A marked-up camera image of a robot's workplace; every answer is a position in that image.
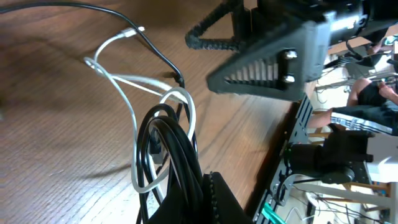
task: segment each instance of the black cable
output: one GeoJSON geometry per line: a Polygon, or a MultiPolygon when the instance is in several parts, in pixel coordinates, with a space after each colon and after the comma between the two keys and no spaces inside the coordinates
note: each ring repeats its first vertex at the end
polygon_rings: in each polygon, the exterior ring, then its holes
{"type": "Polygon", "coordinates": [[[320,103],[320,104],[325,104],[328,100],[325,100],[325,102],[322,102],[320,99],[319,99],[319,92],[318,91],[315,91],[315,93],[317,94],[317,100],[318,100],[318,102],[320,103]]]}
{"type": "Polygon", "coordinates": [[[347,47],[347,49],[352,53],[352,54],[354,54],[353,55],[353,57],[356,59],[356,60],[362,60],[362,55],[360,55],[360,54],[358,54],[353,48],[352,48],[352,46],[348,43],[348,40],[346,40],[346,47],[347,47]]]}
{"type": "Polygon", "coordinates": [[[347,220],[348,220],[348,224],[351,224],[351,221],[349,220],[349,215],[348,215],[348,207],[347,207],[347,204],[346,204],[346,211],[347,211],[347,220]]]}
{"type": "Polygon", "coordinates": [[[172,68],[173,71],[178,75],[178,77],[180,79],[182,79],[182,87],[185,87],[185,85],[183,83],[183,78],[182,78],[182,74],[181,74],[180,70],[153,45],[153,43],[148,39],[148,37],[141,30],[138,29],[138,26],[135,23],[133,23],[133,21],[131,21],[127,16],[125,16],[124,14],[121,14],[118,11],[114,11],[112,9],[107,9],[105,7],[95,6],[95,5],[92,5],[92,4],[80,3],[80,2],[33,2],[33,3],[17,4],[15,6],[4,7],[2,9],[0,9],[0,14],[16,11],[16,10],[20,10],[20,9],[28,9],[28,8],[32,8],[32,7],[41,7],[41,6],[80,7],[80,8],[92,9],[92,10],[96,10],[96,11],[105,12],[105,13],[108,13],[108,14],[111,14],[111,15],[114,15],[114,16],[118,16],[118,17],[124,19],[144,39],[144,41],[155,52],[155,54],[160,59],[162,59],[170,68],[172,68]]]}
{"type": "Polygon", "coordinates": [[[203,193],[188,164],[186,159],[187,155],[184,154],[182,146],[175,135],[175,130],[164,121],[165,119],[167,119],[167,117],[158,116],[149,122],[144,133],[142,148],[145,149],[147,147],[147,138],[149,137],[148,130],[155,128],[159,133],[162,144],[170,153],[172,167],[178,177],[177,180],[188,207],[193,211],[198,210],[203,201],[203,193]]]}
{"type": "Polygon", "coordinates": [[[360,60],[356,60],[353,57],[340,57],[336,60],[333,60],[326,65],[323,66],[323,69],[332,68],[332,67],[339,67],[351,62],[359,62],[360,60]]]}
{"type": "MultiPolygon", "coordinates": [[[[160,133],[159,130],[157,131],[158,137],[162,141],[163,145],[166,147],[166,150],[169,151],[170,157],[173,159],[171,156],[171,152],[169,149],[169,145],[172,145],[173,149],[178,149],[177,151],[180,151],[180,154],[182,152],[183,157],[176,158],[176,160],[181,161],[185,160],[185,162],[189,165],[189,168],[187,169],[184,167],[184,170],[186,171],[184,174],[180,174],[178,176],[178,180],[180,181],[180,185],[182,185],[183,192],[186,192],[187,200],[192,200],[193,207],[198,207],[198,204],[201,202],[200,196],[197,197],[198,192],[201,193],[199,183],[201,183],[201,171],[200,171],[200,166],[197,161],[197,155],[193,149],[193,146],[191,145],[191,142],[187,138],[187,135],[183,131],[183,129],[178,125],[177,121],[177,116],[174,113],[174,110],[169,106],[165,104],[159,104],[151,108],[147,114],[144,116],[144,119],[142,120],[141,127],[139,128],[139,133],[137,137],[137,174],[139,176],[139,184],[143,184],[141,181],[143,180],[143,172],[146,173],[146,177],[149,183],[151,183],[152,176],[150,175],[150,170],[149,170],[149,153],[148,153],[148,145],[149,145],[149,139],[150,139],[150,128],[149,126],[151,125],[151,122],[153,122],[154,119],[152,119],[153,115],[155,115],[156,112],[164,110],[167,113],[167,116],[159,116],[158,118],[166,124],[166,126],[169,128],[165,130],[163,127],[163,131],[165,131],[168,135],[170,135],[166,140],[163,140],[162,138],[164,134],[160,133]]],[[[169,170],[169,183],[172,183],[175,180],[175,170],[170,169],[169,170]]],[[[140,215],[137,217],[137,222],[140,223],[141,219],[145,223],[148,220],[147,217],[147,208],[146,208],[146,199],[147,199],[147,193],[146,194],[140,194],[140,203],[141,203],[141,210],[140,210],[140,215]]]]}
{"type": "Polygon", "coordinates": [[[307,182],[314,182],[314,181],[319,181],[321,179],[319,178],[312,178],[312,179],[307,179],[307,180],[298,180],[293,182],[293,184],[301,184],[301,183],[307,183],[307,182]]]}
{"type": "MultiPolygon", "coordinates": [[[[159,112],[159,111],[162,111],[162,110],[167,113],[167,116],[170,116],[170,117],[172,117],[172,119],[177,120],[177,115],[175,114],[175,112],[174,112],[174,110],[173,110],[173,108],[171,106],[166,105],[166,104],[158,104],[158,105],[155,105],[153,108],[151,108],[147,112],[147,114],[145,115],[142,123],[143,124],[147,124],[149,122],[149,120],[153,117],[153,115],[155,115],[156,112],[159,112]]],[[[141,152],[139,150],[141,142],[142,142],[142,136],[143,136],[144,130],[145,130],[145,125],[141,125],[141,127],[139,129],[139,132],[138,132],[138,136],[137,136],[137,164],[136,164],[136,166],[137,166],[138,175],[139,176],[143,176],[142,175],[142,171],[144,171],[148,183],[151,183],[154,180],[153,180],[153,178],[152,178],[152,176],[150,174],[149,161],[148,161],[147,158],[142,159],[141,152]]],[[[166,163],[166,160],[167,160],[168,156],[169,156],[168,154],[165,156],[165,158],[163,160],[162,167],[166,163]]],[[[156,170],[156,174],[159,174],[159,172],[160,172],[162,167],[159,167],[156,170]]],[[[143,187],[143,185],[144,185],[143,178],[138,178],[138,179],[139,179],[138,184],[140,185],[140,187],[143,187]]],[[[160,200],[159,200],[159,196],[157,195],[156,189],[154,189],[152,192],[154,193],[155,198],[159,202],[160,200]]],[[[149,195],[149,193],[140,194],[141,206],[140,206],[139,215],[137,216],[137,222],[136,223],[141,223],[141,220],[144,220],[144,222],[146,222],[146,220],[148,219],[147,205],[146,205],[146,201],[147,201],[148,195],[149,195]]]]}

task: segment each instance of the wooden table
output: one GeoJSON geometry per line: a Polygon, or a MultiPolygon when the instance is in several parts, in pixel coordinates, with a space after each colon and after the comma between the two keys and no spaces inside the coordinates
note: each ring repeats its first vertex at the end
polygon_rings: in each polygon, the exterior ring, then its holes
{"type": "MultiPolygon", "coordinates": [[[[188,49],[184,36],[219,2],[88,2],[119,10],[144,26],[153,43],[181,69],[197,107],[201,168],[222,173],[245,206],[290,103],[208,91],[206,75],[231,52],[188,49]]],[[[124,28],[124,21],[102,12],[69,7],[24,9],[1,16],[3,222],[135,221],[139,201],[130,180],[129,112],[109,81],[82,62],[124,28]]],[[[231,34],[227,16],[208,35],[231,34]]],[[[139,38],[112,43],[99,61],[110,72],[141,74],[174,85],[163,77],[171,69],[139,38]]],[[[159,98],[126,85],[122,88],[140,124],[159,98]]]]}

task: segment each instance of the metal screw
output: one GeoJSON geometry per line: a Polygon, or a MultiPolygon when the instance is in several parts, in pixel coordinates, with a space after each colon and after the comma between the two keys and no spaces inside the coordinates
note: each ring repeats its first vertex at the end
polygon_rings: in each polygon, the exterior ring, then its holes
{"type": "Polygon", "coordinates": [[[285,59],[291,60],[293,58],[297,58],[297,53],[294,50],[288,50],[285,52],[285,59]]]}

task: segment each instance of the black plastic part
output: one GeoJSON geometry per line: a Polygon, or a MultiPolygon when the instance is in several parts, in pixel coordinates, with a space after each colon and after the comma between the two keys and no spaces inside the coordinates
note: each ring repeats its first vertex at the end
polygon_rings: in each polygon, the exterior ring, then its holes
{"type": "Polygon", "coordinates": [[[265,184],[261,185],[262,189],[260,192],[254,192],[254,197],[250,201],[249,206],[246,207],[246,213],[252,217],[254,223],[270,223],[261,214],[261,209],[265,203],[271,204],[271,207],[276,211],[279,205],[287,201],[294,179],[284,181],[291,173],[281,154],[283,154],[289,144],[308,141],[306,130],[312,111],[311,102],[306,95],[301,104],[294,103],[292,105],[291,120],[288,120],[286,127],[284,127],[285,135],[279,140],[275,149],[270,152],[270,158],[267,161],[267,166],[264,168],[265,173],[262,181],[265,184]],[[278,186],[282,182],[286,186],[282,189],[283,197],[277,198],[278,186]]]}
{"type": "Polygon", "coordinates": [[[199,24],[197,24],[194,28],[192,28],[185,35],[185,42],[187,46],[192,49],[206,49],[206,50],[239,50],[241,48],[240,45],[243,42],[240,41],[239,38],[243,38],[249,33],[248,25],[246,21],[250,18],[250,14],[246,12],[243,1],[242,0],[229,0],[226,2],[222,2],[219,6],[217,6],[208,16],[204,18],[199,24]],[[234,21],[234,32],[236,32],[236,38],[230,39],[201,39],[202,36],[209,27],[211,27],[214,23],[219,21],[222,17],[227,15],[228,13],[233,13],[233,21],[234,21]]]}
{"type": "Polygon", "coordinates": [[[332,24],[330,45],[358,36],[366,25],[365,21],[369,19],[369,15],[364,12],[362,1],[332,1],[330,8],[335,10],[337,15],[332,24]]]}
{"type": "Polygon", "coordinates": [[[155,130],[152,130],[149,138],[149,154],[152,156],[154,164],[162,164],[164,158],[164,151],[157,137],[155,130]]]}
{"type": "Polygon", "coordinates": [[[327,184],[347,182],[369,183],[365,162],[373,157],[366,154],[367,131],[338,131],[331,133],[323,146],[295,144],[287,156],[295,174],[321,178],[327,184]]]}
{"type": "Polygon", "coordinates": [[[204,196],[202,207],[200,211],[192,213],[185,204],[178,184],[174,184],[159,209],[147,223],[252,224],[220,173],[205,174],[201,189],[204,196]]]}
{"type": "Polygon", "coordinates": [[[319,22],[281,26],[277,32],[232,56],[211,72],[207,76],[209,90],[290,101],[302,99],[304,83],[319,78],[322,73],[333,16],[329,14],[319,22]],[[278,55],[289,50],[297,57],[286,61],[285,70],[280,71],[278,55]],[[269,67],[279,67],[278,72],[269,67]],[[245,70],[248,72],[239,78],[239,72],[245,73],[245,70]],[[285,83],[286,75],[293,76],[294,82],[285,83]]]}
{"type": "Polygon", "coordinates": [[[387,63],[389,63],[393,66],[398,66],[398,61],[396,61],[396,60],[389,59],[389,60],[387,60],[387,63]]]}

